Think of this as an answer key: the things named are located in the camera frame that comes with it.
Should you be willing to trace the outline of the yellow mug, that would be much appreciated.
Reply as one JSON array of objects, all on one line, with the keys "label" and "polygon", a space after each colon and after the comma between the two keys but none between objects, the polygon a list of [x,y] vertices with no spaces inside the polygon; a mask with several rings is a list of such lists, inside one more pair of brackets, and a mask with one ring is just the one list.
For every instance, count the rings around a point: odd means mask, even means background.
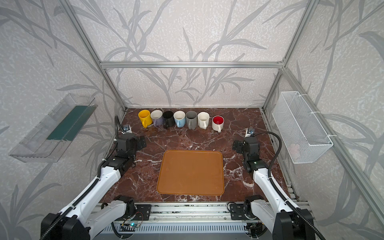
[{"label": "yellow mug", "polygon": [[138,114],[138,117],[144,128],[148,128],[153,124],[153,120],[151,118],[151,112],[149,110],[141,110]]}]

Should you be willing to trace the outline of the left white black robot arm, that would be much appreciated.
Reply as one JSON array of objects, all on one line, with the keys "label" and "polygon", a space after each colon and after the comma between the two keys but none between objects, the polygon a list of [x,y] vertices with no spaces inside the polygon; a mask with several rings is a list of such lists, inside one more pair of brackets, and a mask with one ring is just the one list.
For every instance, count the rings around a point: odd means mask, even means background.
[{"label": "left white black robot arm", "polygon": [[42,240],[92,240],[119,218],[135,217],[132,197],[118,196],[96,214],[93,209],[109,189],[135,166],[136,153],[147,146],[144,136],[136,136],[130,126],[122,126],[115,116],[115,148],[98,166],[88,186],[57,214],[48,214],[41,223]]}]

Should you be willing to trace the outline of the cream round mug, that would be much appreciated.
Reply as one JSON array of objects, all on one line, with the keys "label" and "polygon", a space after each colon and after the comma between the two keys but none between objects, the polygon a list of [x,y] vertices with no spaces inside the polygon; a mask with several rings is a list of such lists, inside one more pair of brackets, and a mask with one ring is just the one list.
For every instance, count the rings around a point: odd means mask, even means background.
[{"label": "cream round mug", "polygon": [[224,128],[225,119],[222,116],[214,116],[212,119],[212,128],[220,133]]}]

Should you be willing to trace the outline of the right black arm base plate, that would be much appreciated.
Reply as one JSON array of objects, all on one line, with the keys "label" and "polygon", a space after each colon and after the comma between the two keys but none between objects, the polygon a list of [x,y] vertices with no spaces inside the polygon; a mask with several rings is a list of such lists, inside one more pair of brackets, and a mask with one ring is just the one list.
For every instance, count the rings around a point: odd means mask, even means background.
[{"label": "right black arm base plate", "polygon": [[249,220],[245,215],[244,204],[237,204],[235,202],[227,203],[227,210],[231,215],[233,221],[247,221]]}]

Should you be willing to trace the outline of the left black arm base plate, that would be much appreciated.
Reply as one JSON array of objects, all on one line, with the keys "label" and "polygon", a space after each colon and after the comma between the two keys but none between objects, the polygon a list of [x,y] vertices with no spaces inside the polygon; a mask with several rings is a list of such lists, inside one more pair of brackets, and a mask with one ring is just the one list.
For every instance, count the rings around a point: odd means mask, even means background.
[{"label": "left black arm base plate", "polygon": [[127,206],[127,220],[148,221],[150,219],[152,205],[150,204],[130,204]]}]

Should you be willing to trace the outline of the white faceted mug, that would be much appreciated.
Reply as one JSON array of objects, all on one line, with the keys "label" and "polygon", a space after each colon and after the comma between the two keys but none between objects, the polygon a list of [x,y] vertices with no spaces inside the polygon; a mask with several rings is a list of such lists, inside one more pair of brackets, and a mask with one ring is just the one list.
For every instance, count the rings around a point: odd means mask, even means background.
[{"label": "white faceted mug", "polygon": [[206,130],[209,126],[210,115],[207,112],[200,112],[198,114],[198,125],[201,129]]}]

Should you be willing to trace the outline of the grey mug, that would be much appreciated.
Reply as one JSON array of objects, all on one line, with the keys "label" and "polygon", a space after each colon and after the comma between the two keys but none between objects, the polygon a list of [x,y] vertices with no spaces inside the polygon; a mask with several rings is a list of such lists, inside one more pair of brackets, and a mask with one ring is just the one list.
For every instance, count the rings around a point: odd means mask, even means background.
[{"label": "grey mug", "polygon": [[195,111],[186,113],[186,124],[188,129],[194,130],[198,125],[198,114]]}]

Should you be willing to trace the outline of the light blue mug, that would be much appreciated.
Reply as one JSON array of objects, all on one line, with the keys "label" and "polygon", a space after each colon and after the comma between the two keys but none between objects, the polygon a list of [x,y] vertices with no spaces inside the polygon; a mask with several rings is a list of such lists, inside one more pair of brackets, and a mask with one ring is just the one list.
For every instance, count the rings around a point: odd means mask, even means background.
[{"label": "light blue mug", "polygon": [[183,128],[186,124],[186,113],[183,111],[176,111],[174,113],[174,120],[178,128]]}]

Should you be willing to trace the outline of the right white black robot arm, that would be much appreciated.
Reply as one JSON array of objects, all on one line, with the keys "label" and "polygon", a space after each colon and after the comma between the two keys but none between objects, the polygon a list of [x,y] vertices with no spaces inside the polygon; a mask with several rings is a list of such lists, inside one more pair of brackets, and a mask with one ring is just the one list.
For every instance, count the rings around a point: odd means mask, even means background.
[{"label": "right white black robot arm", "polygon": [[314,218],[307,209],[301,209],[282,189],[272,174],[272,168],[282,149],[281,138],[267,132],[278,140],[278,149],[269,164],[260,158],[259,133],[246,130],[242,141],[233,142],[233,150],[243,155],[243,166],[264,195],[247,197],[244,215],[249,220],[259,220],[264,227],[257,227],[256,234],[269,231],[274,240],[323,240],[325,237],[314,225]]}]

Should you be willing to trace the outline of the purple mug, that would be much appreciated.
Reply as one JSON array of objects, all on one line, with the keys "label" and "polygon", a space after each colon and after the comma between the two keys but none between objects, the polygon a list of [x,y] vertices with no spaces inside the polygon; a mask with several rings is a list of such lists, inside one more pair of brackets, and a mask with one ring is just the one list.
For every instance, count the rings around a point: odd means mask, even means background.
[{"label": "purple mug", "polygon": [[164,117],[162,110],[154,110],[151,112],[151,119],[153,121],[154,127],[162,127],[164,124]]}]

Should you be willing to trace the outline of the black mug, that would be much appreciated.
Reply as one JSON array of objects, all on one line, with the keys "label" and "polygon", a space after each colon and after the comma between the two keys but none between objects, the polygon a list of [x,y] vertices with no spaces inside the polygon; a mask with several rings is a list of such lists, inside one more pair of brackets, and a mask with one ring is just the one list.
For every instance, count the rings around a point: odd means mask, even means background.
[{"label": "black mug", "polygon": [[165,129],[173,127],[176,124],[174,119],[174,113],[172,111],[164,112],[163,118],[164,118],[163,127]]}]

